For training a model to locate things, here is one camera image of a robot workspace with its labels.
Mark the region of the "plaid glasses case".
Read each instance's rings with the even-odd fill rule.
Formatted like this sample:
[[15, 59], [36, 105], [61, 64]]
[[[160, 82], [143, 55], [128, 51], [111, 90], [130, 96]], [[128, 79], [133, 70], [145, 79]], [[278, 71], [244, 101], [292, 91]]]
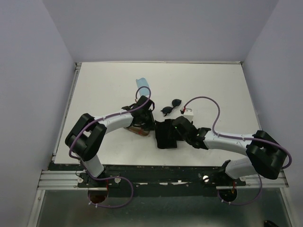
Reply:
[[130, 132], [133, 132], [133, 133], [135, 133], [137, 135], [140, 135], [140, 136], [143, 136], [143, 137], [146, 137], [150, 134], [149, 130], [144, 130], [141, 127], [129, 126], [126, 129], [129, 130]]

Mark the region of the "black glasses case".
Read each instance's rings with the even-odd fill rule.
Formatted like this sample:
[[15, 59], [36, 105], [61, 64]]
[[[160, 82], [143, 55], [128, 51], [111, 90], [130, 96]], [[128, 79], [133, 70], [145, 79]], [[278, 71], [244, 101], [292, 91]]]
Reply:
[[159, 149], [176, 149], [177, 140], [175, 138], [175, 128], [172, 119], [163, 122], [155, 121], [155, 139]]

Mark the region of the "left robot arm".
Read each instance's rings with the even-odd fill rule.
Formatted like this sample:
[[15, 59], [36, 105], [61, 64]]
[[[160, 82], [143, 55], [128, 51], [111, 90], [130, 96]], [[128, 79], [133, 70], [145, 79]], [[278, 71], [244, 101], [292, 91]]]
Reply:
[[88, 113], [83, 114], [65, 139], [70, 153], [75, 156], [88, 170], [89, 182], [101, 186], [105, 181], [104, 166], [101, 164], [97, 153], [104, 136], [120, 128], [136, 128], [143, 131], [154, 130], [152, 112], [154, 102], [146, 96], [141, 96], [138, 101], [130, 106], [124, 106], [117, 113], [108, 116], [93, 117]]

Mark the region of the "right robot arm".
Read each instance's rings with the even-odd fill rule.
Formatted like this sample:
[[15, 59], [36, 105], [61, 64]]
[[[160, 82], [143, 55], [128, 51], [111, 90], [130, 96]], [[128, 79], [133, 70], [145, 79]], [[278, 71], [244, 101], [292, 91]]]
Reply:
[[254, 174], [275, 180], [287, 157], [283, 147], [264, 131], [258, 130], [251, 135], [223, 135], [210, 128], [196, 128], [183, 116], [173, 120], [172, 126], [183, 141], [196, 149], [219, 149], [245, 156], [223, 164], [218, 173], [218, 181], [223, 185], [229, 185], [242, 176]]

